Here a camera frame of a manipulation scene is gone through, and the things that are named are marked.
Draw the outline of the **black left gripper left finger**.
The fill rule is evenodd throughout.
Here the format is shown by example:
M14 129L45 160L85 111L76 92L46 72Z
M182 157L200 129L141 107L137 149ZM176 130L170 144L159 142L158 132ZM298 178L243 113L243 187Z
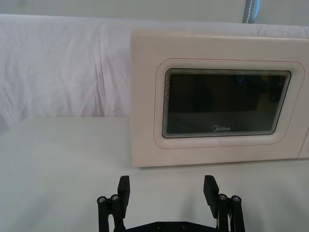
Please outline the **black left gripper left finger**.
M124 218L130 196L129 176L120 177L117 193L110 198L100 196L97 199L98 204L98 231L109 232L109 215L112 215L115 232L125 232Z

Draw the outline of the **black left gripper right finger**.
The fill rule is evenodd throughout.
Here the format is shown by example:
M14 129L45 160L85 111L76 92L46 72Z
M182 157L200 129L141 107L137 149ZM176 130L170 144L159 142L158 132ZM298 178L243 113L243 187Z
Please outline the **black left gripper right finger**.
M212 175L204 177L204 195L211 213L216 219L216 230L218 232L245 231L241 197L233 195L229 198L220 193L217 182Z

